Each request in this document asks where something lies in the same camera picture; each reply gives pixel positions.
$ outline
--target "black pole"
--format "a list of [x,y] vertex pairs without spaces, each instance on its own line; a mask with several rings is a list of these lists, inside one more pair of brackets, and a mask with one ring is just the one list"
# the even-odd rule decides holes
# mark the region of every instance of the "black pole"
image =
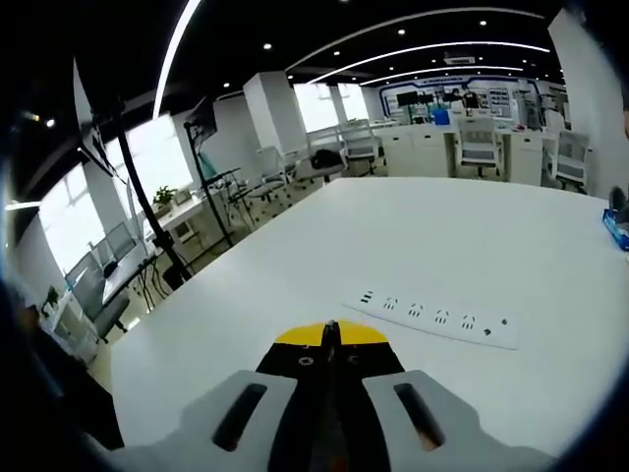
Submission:
[[138,172],[136,171],[136,166],[134,165],[133,158],[131,157],[129,143],[127,142],[127,135],[125,135],[125,130],[122,126],[120,116],[115,116],[113,121],[116,129],[116,136],[118,137],[118,141],[120,143],[122,156],[125,160],[127,171],[129,172],[129,179],[131,180],[131,183],[136,191],[136,195],[138,196],[138,202],[144,211],[144,217],[148,220],[148,224],[150,224],[150,227],[155,233],[155,241],[157,241],[159,247],[162,248],[166,255],[170,258],[173,263],[173,267],[181,274],[184,280],[190,280],[190,274],[173,249],[172,238],[163,229],[161,229],[161,226],[159,226],[159,222],[157,221],[157,218],[155,218],[155,214],[146,199],[146,194],[144,193],[142,184],[140,183],[140,178],[138,177]]
[[195,139],[193,138],[192,125],[186,122],[184,123],[184,128],[186,129],[186,135],[188,136],[188,144],[190,145],[190,149],[193,152],[193,157],[195,158],[195,167],[197,168],[197,173],[199,174],[200,186],[205,192],[205,197],[207,198],[207,202],[209,203],[209,207],[211,208],[212,213],[214,213],[214,217],[216,218],[216,221],[218,222],[218,226],[220,226],[220,230],[223,233],[223,237],[227,241],[227,244],[229,244],[229,247],[233,248],[234,243],[232,243],[232,240],[229,237],[229,232],[225,228],[225,225],[223,224],[223,220],[220,218],[220,215],[218,214],[218,210],[216,209],[214,200],[212,199],[211,195],[209,194],[209,191],[207,190],[207,185],[205,185],[205,178],[203,177],[203,171],[200,168],[199,157],[197,156],[197,150],[195,149]]

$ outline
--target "window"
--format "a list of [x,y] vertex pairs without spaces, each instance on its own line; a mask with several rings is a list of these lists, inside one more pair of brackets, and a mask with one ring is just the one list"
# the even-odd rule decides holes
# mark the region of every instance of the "window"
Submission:
[[104,236],[81,165],[72,169],[41,201],[39,218],[59,268],[67,273]]
[[296,84],[295,95],[306,132],[338,125],[338,116],[326,84]]
[[343,108],[348,121],[368,120],[370,118],[361,86],[357,84],[339,84],[338,91],[341,93]]
[[[167,185],[171,189],[181,189],[193,183],[170,116],[163,115],[156,120],[139,125],[127,133],[127,141],[138,177],[149,202],[152,202],[159,187]],[[120,143],[114,140],[108,143],[106,148],[109,162],[116,168],[120,178],[127,182],[129,172],[125,166]],[[114,177],[114,185],[127,216],[131,216],[127,186],[116,177]],[[136,213],[142,212],[135,192],[134,210]]]

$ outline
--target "floor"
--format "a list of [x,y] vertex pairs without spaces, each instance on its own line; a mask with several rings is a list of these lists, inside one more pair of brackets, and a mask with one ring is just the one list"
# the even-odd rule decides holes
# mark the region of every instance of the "floor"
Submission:
[[[373,176],[368,175],[366,177],[386,177],[387,169],[384,164],[383,159],[378,159],[375,163],[375,170]],[[463,167],[459,169],[457,178],[463,179],[479,179],[476,167]],[[483,180],[490,181],[500,181],[501,177],[497,176],[495,170],[485,169]],[[234,215],[231,218],[231,222],[233,225],[232,239],[235,244],[238,244],[240,241],[244,240],[249,236],[252,232],[256,231],[258,228],[264,226],[268,221],[273,219],[282,211],[288,209],[295,203],[303,200],[308,195],[313,192],[316,192],[318,189],[322,187],[323,183],[321,179],[318,179],[315,182],[306,182],[304,184],[300,184],[299,186],[290,185],[286,189],[286,192],[277,192],[276,198],[272,200],[271,203],[267,202],[251,202],[251,216],[256,224],[255,227],[251,224],[249,216],[246,215],[244,218],[241,218],[238,215]],[[551,182],[547,179],[543,181],[543,186],[545,187],[557,187],[557,184]],[[229,249],[229,246],[225,241],[220,242],[216,246],[205,249],[202,248],[199,244],[197,238],[192,238],[185,245],[186,254],[182,255],[187,261],[194,260],[190,268],[193,272],[198,272],[202,270],[204,267],[211,264],[214,260],[216,260],[221,254],[226,252]],[[195,259],[195,256],[199,253],[203,252],[203,254]],[[162,255],[158,259],[157,266],[160,270],[164,270],[166,267],[170,266],[170,262],[167,258]],[[157,291],[150,288],[151,298],[155,304],[159,304],[162,297],[157,293]],[[147,307],[147,303],[144,300],[144,297],[140,294],[138,286],[135,286],[134,291],[130,291],[130,299],[131,303],[125,313],[121,318],[122,324],[127,329],[133,329],[138,323],[141,323],[147,317],[150,317],[151,310]],[[107,335],[108,343],[100,342],[98,344],[98,351],[95,359],[89,365],[89,372],[91,375],[108,391],[111,392],[111,347],[116,343],[118,339],[120,339],[124,333],[114,327],[112,331]]]

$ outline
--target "power strip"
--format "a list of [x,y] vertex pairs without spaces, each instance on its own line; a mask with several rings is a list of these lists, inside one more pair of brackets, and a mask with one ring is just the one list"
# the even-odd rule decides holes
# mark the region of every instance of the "power strip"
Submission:
[[512,316],[493,316],[452,310],[423,297],[404,297],[365,290],[344,302],[348,308],[366,315],[461,341],[518,348],[519,323]]

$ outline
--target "black ceiling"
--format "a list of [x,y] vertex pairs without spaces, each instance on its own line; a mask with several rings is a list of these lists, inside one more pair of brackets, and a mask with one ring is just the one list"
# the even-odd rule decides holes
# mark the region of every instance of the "black ceiling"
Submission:
[[[161,63],[186,0],[75,0],[63,8],[57,3],[21,2],[23,18],[21,23],[16,22],[24,34],[20,53],[13,58],[15,65],[9,68],[15,76],[13,111],[25,109],[56,120],[53,129],[28,121],[14,129],[9,154],[17,195],[23,199],[40,199],[80,159],[72,141],[78,133],[72,93],[73,55],[78,56],[87,94],[98,110],[111,108],[116,96],[130,100],[149,92],[145,106],[134,112],[129,124],[140,123],[150,117]],[[435,8],[505,8],[505,3],[500,0],[447,0],[438,4],[402,0],[204,0],[186,30],[169,76],[168,84],[179,85],[179,92],[167,97],[164,107],[184,110],[205,94],[217,97],[241,89],[256,72],[286,69],[332,41],[388,20]],[[508,8],[539,14],[544,19],[467,11],[405,21],[331,47],[289,73],[294,75],[293,82],[306,82],[316,77],[304,73],[312,68],[329,71],[378,54],[437,42],[494,40],[551,48],[546,28],[562,2],[508,3]],[[480,20],[487,21],[486,27],[479,25]],[[400,36],[399,29],[406,34]],[[270,51],[262,48],[267,42],[272,44]],[[334,56],[335,50],[340,55]],[[326,81],[347,82],[347,75],[356,75],[359,82],[445,66],[443,54],[457,51],[483,56],[484,65],[522,67],[522,59],[526,58],[524,74],[528,77],[550,74],[552,79],[560,79],[554,53],[465,46],[401,54]],[[229,83],[230,88],[224,88],[224,83]],[[67,152],[59,151],[63,144]],[[32,176],[46,159],[54,164],[45,167],[46,174],[33,185]]]

